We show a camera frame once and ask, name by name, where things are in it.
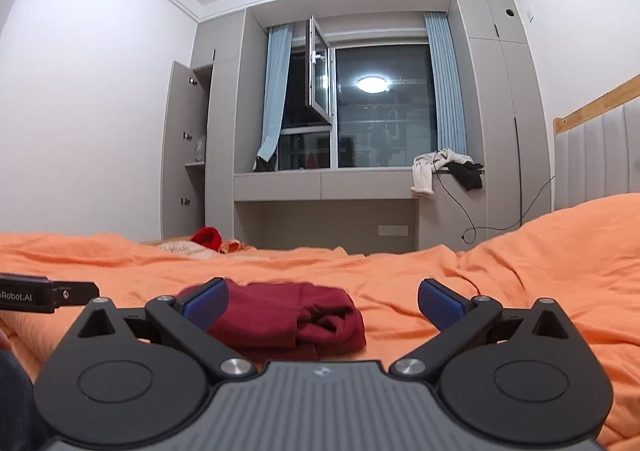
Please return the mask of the left light blue curtain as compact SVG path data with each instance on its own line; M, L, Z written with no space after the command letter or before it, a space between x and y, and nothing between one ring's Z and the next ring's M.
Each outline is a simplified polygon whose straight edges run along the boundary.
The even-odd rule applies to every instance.
M269 30L264 110L262 110L262 143L257 157L267 163L277 150L288 87L293 41L292 24L274 26Z

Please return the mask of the grey padded headboard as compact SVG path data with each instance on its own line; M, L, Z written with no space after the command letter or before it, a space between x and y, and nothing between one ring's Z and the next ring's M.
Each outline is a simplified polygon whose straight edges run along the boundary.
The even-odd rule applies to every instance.
M553 120L556 210L639 191L640 81Z

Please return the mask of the orange bed duvet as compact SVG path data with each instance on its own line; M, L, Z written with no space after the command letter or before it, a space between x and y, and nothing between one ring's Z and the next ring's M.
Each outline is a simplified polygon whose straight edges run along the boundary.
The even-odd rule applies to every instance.
M639 198L620 194L539 217L474 249L436 246L402 255L349 255L342 249L247 249L206 260L170 254L116 234L6 233L1 268L53 280L91 281L119 307L140 307L210 278L309 282L344 289L363 316L363 359L390 364L432 337L416 292L434 278L465 297L506 307L557 301L610 378L613 408L601 445L639 445Z

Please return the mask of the white wall socket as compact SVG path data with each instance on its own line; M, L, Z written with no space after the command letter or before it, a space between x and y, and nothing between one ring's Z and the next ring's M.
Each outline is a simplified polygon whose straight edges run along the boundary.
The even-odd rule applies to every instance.
M378 226L380 237L408 237L409 227L407 225L380 225Z

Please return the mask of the light blue curtain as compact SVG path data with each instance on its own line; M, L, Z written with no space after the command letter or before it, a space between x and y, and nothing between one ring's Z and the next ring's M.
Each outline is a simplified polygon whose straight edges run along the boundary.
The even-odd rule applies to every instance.
M446 14L435 11L426 12L424 20L432 60L437 148L465 154L464 104L449 21Z
M264 110L262 110L262 143L257 157L267 163L277 150L288 87L293 41L292 24L274 26L269 30Z

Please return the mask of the bright red garment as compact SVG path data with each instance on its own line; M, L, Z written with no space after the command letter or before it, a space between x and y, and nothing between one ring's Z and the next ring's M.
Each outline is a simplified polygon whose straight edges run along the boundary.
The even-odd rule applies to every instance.
M224 239L216 228L203 227L192 235L191 241L205 247L205 249L218 252Z

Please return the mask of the white cloth on sill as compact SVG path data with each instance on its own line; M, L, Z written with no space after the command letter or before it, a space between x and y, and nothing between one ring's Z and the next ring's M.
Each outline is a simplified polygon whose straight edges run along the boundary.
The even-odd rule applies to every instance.
M473 162L473 159L471 156L454 152L451 149L442 149L416 156L411 167L411 192L418 197L433 197L433 175L451 162L464 164Z

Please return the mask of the right light blue curtain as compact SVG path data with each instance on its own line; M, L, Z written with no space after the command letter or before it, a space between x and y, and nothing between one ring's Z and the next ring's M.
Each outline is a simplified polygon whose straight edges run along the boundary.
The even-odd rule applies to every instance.
M446 14L435 11L426 12L424 20L432 60L437 148L465 154L464 104L449 21Z

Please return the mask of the black cloth on sill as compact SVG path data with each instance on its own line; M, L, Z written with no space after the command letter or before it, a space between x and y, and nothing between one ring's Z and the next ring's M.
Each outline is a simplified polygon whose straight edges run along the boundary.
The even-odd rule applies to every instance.
M476 162L450 162L446 165L448 172L456 179L456 182L465 190L480 190L483 188L482 174L484 166Z

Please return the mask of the open window sash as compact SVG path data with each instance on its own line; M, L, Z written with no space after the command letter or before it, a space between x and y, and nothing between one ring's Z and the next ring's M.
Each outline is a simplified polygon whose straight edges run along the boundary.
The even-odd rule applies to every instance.
M306 23L305 57L305 106L319 121L331 125L331 46L314 17Z

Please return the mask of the open grey cabinet door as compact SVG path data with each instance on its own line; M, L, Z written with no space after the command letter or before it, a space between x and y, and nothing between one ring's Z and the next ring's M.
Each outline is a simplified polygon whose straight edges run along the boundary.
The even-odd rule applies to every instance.
M208 71L172 64L160 176L160 232L164 239L185 237L204 226L209 82Z

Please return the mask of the pink patterned cloth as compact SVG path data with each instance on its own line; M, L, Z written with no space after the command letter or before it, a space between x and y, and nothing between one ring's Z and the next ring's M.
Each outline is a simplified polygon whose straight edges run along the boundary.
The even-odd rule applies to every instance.
M156 245L163 252L186 256L191 259L206 260L218 255L246 251L250 247L238 240L224 240L219 249L209 249L191 240L169 240Z

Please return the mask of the dark red sweater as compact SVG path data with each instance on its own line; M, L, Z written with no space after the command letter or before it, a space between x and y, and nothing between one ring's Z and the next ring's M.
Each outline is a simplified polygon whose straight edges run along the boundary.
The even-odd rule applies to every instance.
M335 358L367 346L362 315L344 289L231 280L227 286L229 306L207 333L256 363Z

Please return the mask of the grey built-in wardrobe unit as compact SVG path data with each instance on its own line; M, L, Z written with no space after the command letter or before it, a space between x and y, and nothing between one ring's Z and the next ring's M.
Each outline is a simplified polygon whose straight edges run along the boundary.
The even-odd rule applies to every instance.
M465 154L484 171L483 188L465 191L445 166L426 198L411 192L411 167L439 151L430 11L447 15ZM331 46L331 125L305 106L310 17ZM284 24L294 26L288 87L265 163L268 37ZM263 249L461 251L551 211L544 107L514 0L278 0L200 23L181 64L210 73L204 226L224 237ZM407 225L409 235L380 237L380 225Z

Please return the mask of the blue jeans leg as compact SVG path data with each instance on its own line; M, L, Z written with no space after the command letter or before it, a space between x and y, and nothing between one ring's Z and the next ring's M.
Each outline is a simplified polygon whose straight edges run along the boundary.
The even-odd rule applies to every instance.
M1 449L37 450L42 432L32 403L32 382L1 332Z

